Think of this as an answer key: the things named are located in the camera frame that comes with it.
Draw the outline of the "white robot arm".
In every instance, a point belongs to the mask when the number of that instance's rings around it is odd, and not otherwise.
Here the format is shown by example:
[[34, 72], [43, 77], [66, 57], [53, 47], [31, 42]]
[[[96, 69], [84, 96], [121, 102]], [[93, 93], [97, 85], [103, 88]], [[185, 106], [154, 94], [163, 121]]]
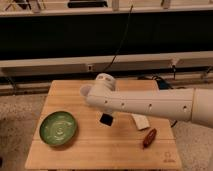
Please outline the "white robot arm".
[[213, 89], [116, 91], [115, 87], [115, 78], [101, 73], [85, 100], [105, 114], [119, 111], [213, 128]]

